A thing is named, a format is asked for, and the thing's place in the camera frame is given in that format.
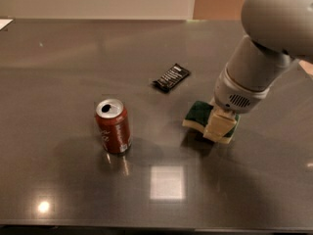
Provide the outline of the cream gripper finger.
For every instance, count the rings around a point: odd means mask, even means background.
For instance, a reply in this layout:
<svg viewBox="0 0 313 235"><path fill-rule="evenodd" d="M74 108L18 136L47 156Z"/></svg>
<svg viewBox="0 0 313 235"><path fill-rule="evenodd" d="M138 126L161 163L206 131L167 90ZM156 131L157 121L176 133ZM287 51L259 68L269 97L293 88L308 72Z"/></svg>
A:
<svg viewBox="0 0 313 235"><path fill-rule="evenodd" d="M230 142L238 125L238 115L217 106L208 106L209 113L203 137L212 142Z"/></svg>

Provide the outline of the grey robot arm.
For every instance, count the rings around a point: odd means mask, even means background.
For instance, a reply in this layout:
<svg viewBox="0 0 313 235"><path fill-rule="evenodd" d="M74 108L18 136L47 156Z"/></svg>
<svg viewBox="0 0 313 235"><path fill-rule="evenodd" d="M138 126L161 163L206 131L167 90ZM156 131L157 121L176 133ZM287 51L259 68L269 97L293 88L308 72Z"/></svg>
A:
<svg viewBox="0 0 313 235"><path fill-rule="evenodd" d="M298 61L313 61L313 0L245 0L246 32L220 73L203 136L221 142L266 98L273 82Z"/></svg>

